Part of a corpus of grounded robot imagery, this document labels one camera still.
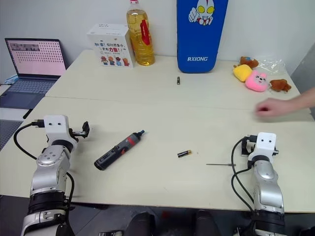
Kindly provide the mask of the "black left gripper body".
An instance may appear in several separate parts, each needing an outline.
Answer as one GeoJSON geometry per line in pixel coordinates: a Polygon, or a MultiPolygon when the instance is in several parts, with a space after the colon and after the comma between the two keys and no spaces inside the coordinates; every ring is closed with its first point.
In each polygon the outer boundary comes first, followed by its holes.
{"type": "Polygon", "coordinates": [[[69,129],[70,136],[76,141],[78,141],[78,138],[81,137],[81,133],[83,133],[83,131],[74,131],[72,128],[69,129]]]}

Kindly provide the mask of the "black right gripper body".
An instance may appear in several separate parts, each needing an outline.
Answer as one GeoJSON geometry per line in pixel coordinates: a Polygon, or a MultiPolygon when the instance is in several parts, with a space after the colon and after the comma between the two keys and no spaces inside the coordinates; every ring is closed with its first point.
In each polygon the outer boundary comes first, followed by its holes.
{"type": "Polygon", "coordinates": [[[255,149],[257,141],[257,136],[256,135],[249,135],[246,137],[246,150],[247,152],[253,152],[255,149]]]}

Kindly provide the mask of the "person's bare hand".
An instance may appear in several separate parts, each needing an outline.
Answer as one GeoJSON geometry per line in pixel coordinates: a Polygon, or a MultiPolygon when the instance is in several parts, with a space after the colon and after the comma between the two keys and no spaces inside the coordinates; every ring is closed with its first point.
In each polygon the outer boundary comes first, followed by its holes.
{"type": "Polygon", "coordinates": [[[255,114],[259,117],[278,117],[291,112],[289,101],[268,98],[255,107],[255,114]]]}

